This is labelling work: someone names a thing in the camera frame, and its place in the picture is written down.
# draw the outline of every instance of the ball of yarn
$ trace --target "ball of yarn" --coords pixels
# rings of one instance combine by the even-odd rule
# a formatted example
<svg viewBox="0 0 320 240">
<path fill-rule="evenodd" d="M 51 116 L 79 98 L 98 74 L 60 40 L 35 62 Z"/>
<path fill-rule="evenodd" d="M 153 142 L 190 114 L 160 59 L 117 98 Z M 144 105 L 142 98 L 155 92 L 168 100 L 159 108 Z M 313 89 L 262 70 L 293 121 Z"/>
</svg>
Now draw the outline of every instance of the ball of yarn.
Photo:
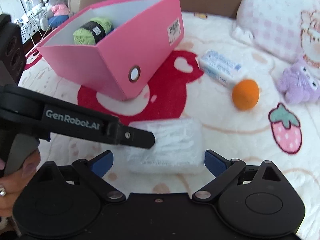
<svg viewBox="0 0 320 240">
<path fill-rule="evenodd" d="M 97 22 L 98 24 L 100 24 L 104 29 L 104 31 L 106 32 L 106 35 L 113 30 L 112 23 L 107 18 L 96 17 L 96 18 L 90 19 L 90 22 Z M 92 33 L 89 30 L 86 30 L 82 27 L 80 27 L 73 33 L 73 38 L 74 38 L 74 44 L 76 45 L 95 45 L 96 44 L 96 41 Z"/>
<path fill-rule="evenodd" d="M 259 96 L 258 84 L 251 79 L 240 81 L 232 90 L 232 101 L 241 111 L 254 108 L 259 101 Z"/>
</svg>

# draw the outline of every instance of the pillow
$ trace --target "pillow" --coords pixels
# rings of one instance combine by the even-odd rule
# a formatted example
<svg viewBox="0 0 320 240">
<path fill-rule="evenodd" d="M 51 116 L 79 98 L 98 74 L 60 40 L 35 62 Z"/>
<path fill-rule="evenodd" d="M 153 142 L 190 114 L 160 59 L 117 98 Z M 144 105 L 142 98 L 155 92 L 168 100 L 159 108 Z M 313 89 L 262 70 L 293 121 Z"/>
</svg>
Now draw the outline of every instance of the pillow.
<svg viewBox="0 0 320 240">
<path fill-rule="evenodd" d="M 293 63 L 320 67 L 320 0 L 242 0 L 233 37 Z"/>
</svg>

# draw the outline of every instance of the gray plush toy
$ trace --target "gray plush toy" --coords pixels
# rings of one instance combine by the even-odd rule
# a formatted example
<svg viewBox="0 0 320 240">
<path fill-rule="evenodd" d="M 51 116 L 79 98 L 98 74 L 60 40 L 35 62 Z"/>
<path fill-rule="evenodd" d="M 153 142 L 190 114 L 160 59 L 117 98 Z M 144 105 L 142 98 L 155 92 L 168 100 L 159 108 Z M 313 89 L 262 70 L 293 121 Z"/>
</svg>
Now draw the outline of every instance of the gray plush toy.
<svg viewBox="0 0 320 240">
<path fill-rule="evenodd" d="M 40 19 L 41 29 L 45 32 L 49 28 L 56 28 L 73 15 L 68 9 L 68 0 L 49 0 L 47 15 Z"/>
</svg>

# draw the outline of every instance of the human hand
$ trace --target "human hand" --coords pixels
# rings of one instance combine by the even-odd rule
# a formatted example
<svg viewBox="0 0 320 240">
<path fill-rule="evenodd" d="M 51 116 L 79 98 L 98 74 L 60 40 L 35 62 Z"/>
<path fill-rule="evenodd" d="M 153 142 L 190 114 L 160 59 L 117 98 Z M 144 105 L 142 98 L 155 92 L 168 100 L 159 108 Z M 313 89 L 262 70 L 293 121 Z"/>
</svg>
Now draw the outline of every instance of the human hand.
<svg viewBox="0 0 320 240">
<path fill-rule="evenodd" d="M 0 178 L 0 188 L 4 188 L 6 194 L 0 196 L 0 217 L 11 217 L 12 208 L 18 196 L 25 186 L 36 174 L 36 168 L 40 163 L 39 150 L 35 150 L 23 163 L 23 167 L 15 173 Z M 5 163 L 0 160 L 0 170 L 3 170 Z"/>
</svg>

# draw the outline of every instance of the pink strawberry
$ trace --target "pink strawberry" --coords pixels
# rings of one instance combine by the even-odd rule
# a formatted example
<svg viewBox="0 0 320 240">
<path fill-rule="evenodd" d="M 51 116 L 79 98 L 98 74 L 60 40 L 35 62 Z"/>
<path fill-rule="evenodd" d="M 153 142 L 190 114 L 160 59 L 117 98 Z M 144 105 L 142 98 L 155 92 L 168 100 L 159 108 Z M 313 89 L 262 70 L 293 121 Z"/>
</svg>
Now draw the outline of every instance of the pink strawberry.
<svg viewBox="0 0 320 240">
<path fill-rule="evenodd" d="M 282 103 L 269 113 L 273 138 L 277 145 L 288 154 L 296 154 L 302 145 L 302 133 L 298 118 Z"/>
</svg>

